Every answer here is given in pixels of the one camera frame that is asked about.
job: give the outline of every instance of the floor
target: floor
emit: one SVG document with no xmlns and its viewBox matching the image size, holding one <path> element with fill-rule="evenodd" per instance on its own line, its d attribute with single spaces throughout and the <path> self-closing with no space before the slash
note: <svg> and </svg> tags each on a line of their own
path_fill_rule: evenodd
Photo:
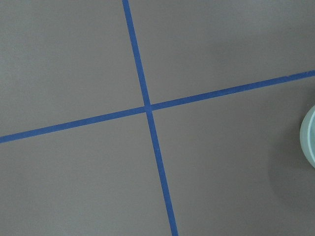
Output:
<svg viewBox="0 0 315 236">
<path fill-rule="evenodd" d="M 0 235 L 313 236 L 315 2 L 0 2 Z"/>
</svg>

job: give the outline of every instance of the gray floor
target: gray floor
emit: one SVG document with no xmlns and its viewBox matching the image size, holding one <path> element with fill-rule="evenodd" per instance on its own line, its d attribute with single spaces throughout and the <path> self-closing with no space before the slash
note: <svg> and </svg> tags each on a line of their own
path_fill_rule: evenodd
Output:
<svg viewBox="0 0 315 236">
<path fill-rule="evenodd" d="M 314 1 L 130 0 L 152 103 L 315 69 Z M 0 2 L 0 136 L 143 106 L 120 1 Z M 154 111 L 181 236 L 313 236 L 314 77 Z M 0 144 L 0 235 L 170 236 L 145 114 Z"/>
</svg>

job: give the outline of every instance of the plastic container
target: plastic container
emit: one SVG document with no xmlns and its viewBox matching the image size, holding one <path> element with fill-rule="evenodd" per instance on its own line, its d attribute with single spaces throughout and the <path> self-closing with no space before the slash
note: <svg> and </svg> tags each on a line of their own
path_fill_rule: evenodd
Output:
<svg viewBox="0 0 315 236">
<path fill-rule="evenodd" d="M 304 117 L 300 130 L 300 142 L 304 155 L 315 168 L 315 106 Z"/>
</svg>

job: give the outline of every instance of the blue painter's tape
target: blue painter's tape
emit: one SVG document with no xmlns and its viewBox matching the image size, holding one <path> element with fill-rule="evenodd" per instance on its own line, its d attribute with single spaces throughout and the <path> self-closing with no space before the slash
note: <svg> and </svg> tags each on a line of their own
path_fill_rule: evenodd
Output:
<svg viewBox="0 0 315 236">
<path fill-rule="evenodd" d="M 167 107 L 174 107 L 178 105 L 183 105 L 191 102 L 197 102 L 205 99 L 210 99 L 214 97 L 220 97 L 220 96 L 225 96 L 237 92 L 243 92 L 251 89 L 258 89 L 266 86 L 271 86 L 271 85 L 276 85 L 276 84 L 281 84 L 281 83 L 286 83 L 290 81 L 295 81 L 295 80 L 300 80 L 300 79 L 305 79 L 311 76 L 315 76 L 315 70 L 299 73 L 299 74 L 294 74 L 290 76 L 283 76 L 279 78 L 274 78 L 270 80 L 265 80 L 265 81 L 260 81 L 256 83 L 251 83 L 247 85 L 241 85 L 241 86 L 236 86 L 232 88 L 225 88 L 222 90 L 218 91 L 213 91 L 213 92 L 207 92 L 203 94 L 198 94 L 190 97 L 183 97 L 167 102 L 160 102 L 152 105 L 152 110 L 159 110 Z"/>
<path fill-rule="evenodd" d="M 169 225 L 171 228 L 171 233 L 173 236 L 178 236 L 176 220 L 174 216 L 171 196 L 168 189 L 162 154 L 161 154 L 161 150 L 160 150 L 159 142 L 158 142 L 157 129 L 154 123 L 152 111 L 147 112 L 147 119 L 148 119 L 148 124 L 149 124 L 149 129 L 150 129 L 150 135 L 151 135 L 151 139 L 153 143 L 154 154 L 156 156 L 158 175 L 161 181 L 162 192 L 163 192 L 163 196 L 165 200 L 165 206 L 166 206 L 166 211 L 168 215 Z"/>
<path fill-rule="evenodd" d="M 151 104 L 150 104 L 150 99 L 149 99 L 148 88 L 147 88 L 146 80 L 144 77 L 140 51 L 138 47 L 136 33 L 134 31 L 134 26 L 133 26 L 133 21 L 132 21 L 132 16 L 131 16 L 128 0 L 123 0 L 123 6 L 124 6 L 124 11 L 125 11 L 126 22 L 127 22 L 127 27 L 129 31 L 129 37 L 131 41 L 133 56 L 134 56 L 134 60 L 135 60 L 136 68 L 137 68 L 138 77 L 139 77 L 139 83 L 140 83 L 140 88 L 142 92 L 144 106 L 150 107 Z"/>
<path fill-rule="evenodd" d="M 165 174 L 164 165 L 163 165 L 163 159 L 162 159 L 161 151 L 159 148 L 157 130 L 156 130 L 156 126 L 154 123 L 152 108 L 151 108 L 150 99 L 149 99 L 148 88 L 146 85 L 146 80 L 145 80 L 145 76 L 144 76 L 144 72 L 143 72 L 143 66 L 142 66 L 142 62 L 141 62 L 139 47 L 138 47 L 137 38 L 136 38 L 136 34 L 135 34 L 133 22 L 132 22 L 132 16 L 131 16 L 131 11 L 130 11 L 130 6 L 129 6 L 128 0 L 123 0 L 123 6 L 124 6 L 124 11 L 125 11 L 130 41 L 131 41 L 131 45 L 132 45 L 134 60 L 135 60 L 135 64 L 136 64 L 136 68 L 137 68 L 137 72 L 138 72 L 143 102 L 144 102 L 144 106 L 146 109 L 148 125 L 149 125 L 151 140 L 152 140 L 152 144 L 153 144 L 154 154 L 156 157 L 157 169 L 158 169 L 159 179 L 160 179 L 161 186 L 162 186 L 168 221 L 169 221 L 169 225 L 171 228 L 172 236 L 178 236 L 173 206 L 172 206 L 172 202 L 171 202 L 171 196 L 170 196 L 169 189 L 168 189 L 166 174 Z"/>
<path fill-rule="evenodd" d="M 24 138 L 28 138 L 28 137 L 41 135 L 41 134 L 52 133 L 52 132 L 56 132 L 56 131 L 60 131 L 60 130 L 64 130 L 64 129 L 70 129 L 70 128 L 74 128 L 74 127 L 79 127 L 79 126 L 83 126 L 83 125 L 87 125 L 87 124 L 98 123 L 98 122 L 102 122 L 102 121 L 106 121 L 106 120 L 110 120 L 110 119 L 127 117 L 127 116 L 131 116 L 131 115 L 135 115 L 135 114 L 139 114 L 139 113 L 144 113 L 144 112 L 145 112 L 144 107 L 138 107 L 138 108 L 133 108 L 133 109 L 125 110 L 125 111 L 101 115 L 101 116 L 97 116 L 97 117 L 80 119 L 80 120 L 71 121 L 71 122 L 67 122 L 67 123 L 63 123 L 63 124 L 57 124 L 57 125 L 52 125 L 52 126 L 40 128 L 40 129 L 34 129 L 34 130 L 22 132 L 22 133 L 10 134 L 10 135 L 0 137 L 0 143 L 14 141 L 17 139 L 24 139 Z"/>
</svg>

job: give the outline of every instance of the blue tape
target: blue tape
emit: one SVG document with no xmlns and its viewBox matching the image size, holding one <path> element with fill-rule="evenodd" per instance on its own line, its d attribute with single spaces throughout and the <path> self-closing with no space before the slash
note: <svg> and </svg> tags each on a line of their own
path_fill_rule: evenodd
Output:
<svg viewBox="0 0 315 236">
<path fill-rule="evenodd" d="M 151 140 L 152 140 L 152 144 L 153 144 L 154 154 L 156 157 L 157 170 L 158 170 L 158 175 L 159 175 L 159 179 L 160 179 L 161 186 L 162 186 L 162 192 L 163 192 L 163 196 L 164 196 L 168 221 L 169 221 L 169 225 L 171 228 L 172 236 L 178 236 L 173 206 L 172 206 L 172 202 L 171 202 L 171 196 L 169 193 L 167 179 L 166 179 L 166 173 L 165 173 L 165 169 L 164 169 L 164 165 L 163 165 L 162 154 L 161 154 L 161 150 L 159 148 L 157 129 L 156 129 L 156 126 L 154 123 L 148 88 L 146 85 L 146 80 L 145 80 L 145 76 L 144 76 L 144 72 L 143 72 L 143 66 L 142 66 L 142 62 L 141 62 L 139 47 L 138 47 L 138 43 L 137 43 L 136 34 L 134 31 L 134 26 L 133 26 L 133 21 L 132 21 L 132 16 L 131 16 L 131 11 L 130 11 L 130 6 L 129 6 L 128 0 L 123 0 L 123 6 L 124 6 L 124 11 L 125 11 L 126 22 L 127 22 L 127 27 L 128 27 L 128 31 L 129 31 L 132 51 L 133 51 L 133 55 L 134 55 L 134 60 L 135 60 L 135 64 L 136 64 L 136 68 L 137 68 L 137 72 L 138 72 L 143 102 L 144 102 L 144 106 L 146 109 L 148 125 L 149 125 Z"/>
<path fill-rule="evenodd" d="M 131 115 L 135 115 L 135 114 L 139 114 L 139 113 L 144 113 L 144 112 L 145 112 L 144 107 L 138 107 L 138 108 L 133 108 L 133 109 L 125 110 L 125 111 L 101 115 L 101 116 L 97 116 L 97 117 L 91 117 L 91 118 L 80 119 L 80 120 L 71 121 L 71 122 L 67 122 L 67 123 L 63 123 L 63 124 L 52 125 L 52 126 L 48 126 L 48 127 L 44 127 L 44 128 L 40 128 L 40 129 L 34 129 L 34 130 L 21 132 L 21 133 L 17 133 L 17 134 L 2 136 L 2 137 L 0 137 L 0 143 L 14 141 L 17 139 L 24 139 L 24 138 L 28 138 L 28 137 L 41 135 L 41 134 L 48 134 L 48 133 L 52 133 L 52 132 L 56 132 L 56 131 L 60 131 L 60 130 L 64 130 L 64 129 L 71 129 L 74 127 L 98 123 L 98 122 L 102 122 L 102 121 L 106 121 L 106 120 L 110 120 L 110 119 L 127 117 L 127 116 L 131 116 Z"/>
<path fill-rule="evenodd" d="M 295 81 L 295 80 L 300 80 L 300 79 L 305 79 L 311 76 L 315 76 L 315 70 L 307 71 L 307 72 L 302 72 L 299 74 L 294 74 L 290 76 L 283 76 L 279 78 L 274 78 L 270 80 L 265 80 L 265 81 L 260 81 L 260 82 L 255 82 L 247 85 L 241 85 L 241 86 L 236 86 L 232 88 L 225 88 L 222 90 L 217 90 L 213 92 L 207 92 L 203 94 L 198 94 L 190 97 L 183 97 L 171 101 L 166 101 L 166 102 L 160 102 L 152 105 L 152 110 L 159 110 L 167 107 L 174 107 L 178 105 L 183 105 L 191 102 L 197 102 L 205 99 L 210 99 L 214 97 L 220 97 L 220 96 L 225 96 L 237 92 L 243 92 L 243 91 L 248 91 L 252 89 L 258 89 L 266 86 L 271 86 L 271 85 L 276 85 L 276 84 L 281 84 L 281 83 L 286 83 L 290 81 Z"/>
</svg>

